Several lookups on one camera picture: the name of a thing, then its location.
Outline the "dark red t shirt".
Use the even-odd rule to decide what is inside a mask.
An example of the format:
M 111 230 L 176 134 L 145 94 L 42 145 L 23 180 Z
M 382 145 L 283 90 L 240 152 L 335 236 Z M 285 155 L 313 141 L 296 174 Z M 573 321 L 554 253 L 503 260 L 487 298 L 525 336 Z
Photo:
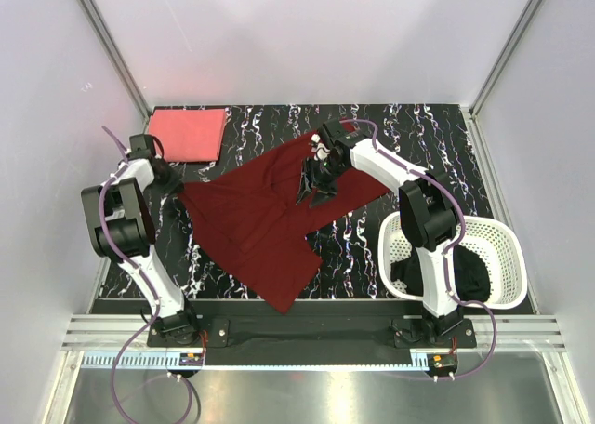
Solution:
M 275 310 L 286 313 L 322 260 L 309 233 L 386 194 L 388 188 L 356 169 L 337 181 L 333 199 L 299 203 L 306 133 L 209 182 L 185 184 L 179 200 L 192 221 L 192 237 L 225 272 Z

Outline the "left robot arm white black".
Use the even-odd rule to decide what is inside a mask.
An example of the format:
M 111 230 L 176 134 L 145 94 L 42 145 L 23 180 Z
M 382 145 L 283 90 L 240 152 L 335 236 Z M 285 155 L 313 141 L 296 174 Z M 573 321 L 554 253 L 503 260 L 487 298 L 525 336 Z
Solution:
M 201 324 L 157 254 L 156 229 L 143 196 L 151 186 L 177 194 L 183 183 L 165 161 L 157 137 L 138 134 L 129 138 L 128 147 L 116 145 L 122 154 L 116 171 L 81 191 L 90 243 L 99 257 L 117 265 L 139 287 L 150 306 L 150 333 L 168 344 L 192 345 Z

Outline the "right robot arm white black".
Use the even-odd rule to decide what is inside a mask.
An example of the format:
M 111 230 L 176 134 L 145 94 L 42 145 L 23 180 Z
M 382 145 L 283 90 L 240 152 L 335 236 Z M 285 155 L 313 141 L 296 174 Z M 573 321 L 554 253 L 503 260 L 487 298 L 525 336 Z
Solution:
M 454 248 L 465 232 L 464 216 L 443 177 L 414 165 L 372 133 L 347 131 L 342 121 L 324 123 L 310 138 L 301 167 L 297 203 L 314 208 L 338 195 L 338 179 L 350 169 L 372 177 L 398 195 L 400 227 L 416 251 L 423 283 L 423 338 L 433 346 L 452 339 L 463 320 L 456 292 Z

